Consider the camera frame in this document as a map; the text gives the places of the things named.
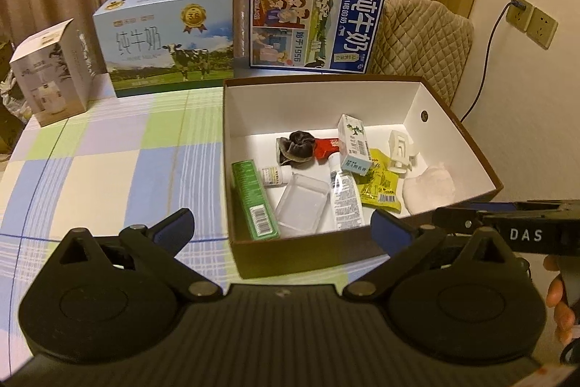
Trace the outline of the person's right hand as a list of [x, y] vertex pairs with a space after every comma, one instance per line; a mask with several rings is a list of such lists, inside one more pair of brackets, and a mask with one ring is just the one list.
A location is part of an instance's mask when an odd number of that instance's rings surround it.
[[575, 325], [576, 315], [565, 301], [565, 289], [562, 275], [560, 275], [559, 271], [558, 259], [554, 255], [547, 255], [544, 258], [543, 265], [544, 269], [558, 274], [548, 286], [546, 304], [554, 310], [555, 337], [566, 347], [573, 340], [573, 326]]

